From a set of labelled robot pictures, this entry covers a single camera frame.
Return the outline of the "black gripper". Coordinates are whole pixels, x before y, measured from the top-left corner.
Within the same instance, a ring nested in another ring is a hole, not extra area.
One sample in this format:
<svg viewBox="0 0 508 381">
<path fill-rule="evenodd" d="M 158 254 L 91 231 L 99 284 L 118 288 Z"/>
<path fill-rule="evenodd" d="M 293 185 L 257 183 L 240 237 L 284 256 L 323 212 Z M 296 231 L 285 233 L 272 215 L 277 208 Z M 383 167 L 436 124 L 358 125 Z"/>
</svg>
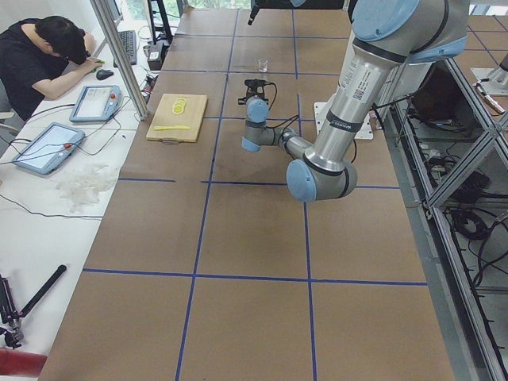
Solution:
<svg viewBox="0 0 508 381">
<path fill-rule="evenodd" d="M 262 102 L 267 102 L 267 98 L 263 87 L 256 90 L 253 90 L 252 88 L 248 87 L 245 96 L 237 99 L 237 104 L 240 106 L 246 105 L 251 98 L 259 99 Z"/>
</svg>

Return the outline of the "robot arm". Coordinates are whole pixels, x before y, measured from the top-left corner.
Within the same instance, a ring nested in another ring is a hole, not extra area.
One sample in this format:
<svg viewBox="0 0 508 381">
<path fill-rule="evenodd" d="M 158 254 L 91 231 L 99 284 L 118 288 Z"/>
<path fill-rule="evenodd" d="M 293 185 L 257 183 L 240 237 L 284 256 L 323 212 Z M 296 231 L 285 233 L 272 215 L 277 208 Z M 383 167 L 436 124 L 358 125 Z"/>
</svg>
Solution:
<svg viewBox="0 0 508 381">
<path fill-rule="evenodd" d="M 357 0 L 252 0 L 248 25 L 252 25 L 260 10 L 343 10 L 349 19 Z"/>
<path fill-rule="evenodd" d="M 336 93 L 321 115 L 315 142 L 292 129 L 267 126 L 267 81 L 247 79 L 243 149 L 278 146 L 292 157 L 287 188 L 301 202 L 342 198 L 356 187 L 357 173 L 345 155 L 390 71 L 402 64 L 432 63 L 460 54 L 467 42 L 468 1 L 335 1 L 352 23 Z"/>
</svg>

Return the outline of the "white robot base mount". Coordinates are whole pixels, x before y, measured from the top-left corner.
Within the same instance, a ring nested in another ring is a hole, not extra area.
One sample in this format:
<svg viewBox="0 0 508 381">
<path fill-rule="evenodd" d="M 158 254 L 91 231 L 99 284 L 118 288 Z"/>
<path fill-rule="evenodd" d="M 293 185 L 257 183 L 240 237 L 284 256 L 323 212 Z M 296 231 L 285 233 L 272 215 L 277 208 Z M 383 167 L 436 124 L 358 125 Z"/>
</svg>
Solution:
<svg viewBox="0 0 508 381">
<path fill-rule="evenodd" d="M 334 96 L 335 94 L 333 94 L 326 102 L 314 103 L 314 121 L 316 125 L 317 134 L 320 133 L 322 126 L 324 125 L 326 116 L 329 112 L 331 105 L 333 104 Z M 361 124 L 359 122 L 342 121 L 340 125 L 342 127 L 345 127 L 346 125 L 355 125 L 357 127 L 355 135 L 356 140 L 372 140 L 374 138 L 371 126 L 371 115 L 369 113 L 367 113 L 364 116 L 364 120 Z"/>
</svg>

